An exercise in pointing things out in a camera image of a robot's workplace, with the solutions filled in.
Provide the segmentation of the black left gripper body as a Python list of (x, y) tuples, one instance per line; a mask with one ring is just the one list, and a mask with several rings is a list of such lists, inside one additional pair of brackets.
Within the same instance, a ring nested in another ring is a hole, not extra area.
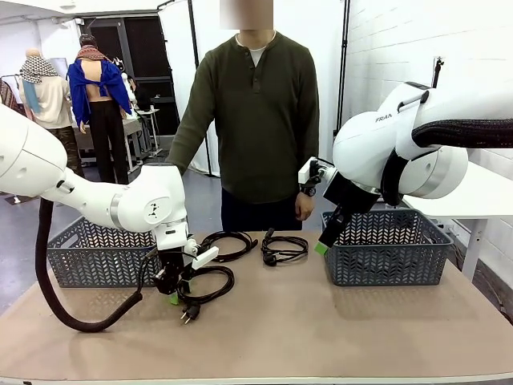
[(160, 271), (153, 278), (156, 289), (161, 294), (170, 295), (176, 292), (180, 276), (192, 264), (193, 255), (183, 248), (158, 250)]

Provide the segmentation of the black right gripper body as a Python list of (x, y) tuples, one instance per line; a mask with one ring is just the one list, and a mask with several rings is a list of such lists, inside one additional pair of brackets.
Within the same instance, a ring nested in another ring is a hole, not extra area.
[(346, 179), (340, 172), (335, 172), (323, 197), (336, 205), (336, 210), (340, 213), (368, 213), (378, 201), (380, 194), (366, 191)]

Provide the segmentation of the person's left hand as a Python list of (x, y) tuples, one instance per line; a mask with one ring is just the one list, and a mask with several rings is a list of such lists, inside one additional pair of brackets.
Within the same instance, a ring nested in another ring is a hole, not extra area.
[(296, 219), (306, 221), (309, 219), (315, 207), (315, 200), (309, 195), (299, 192), (295, 202)]

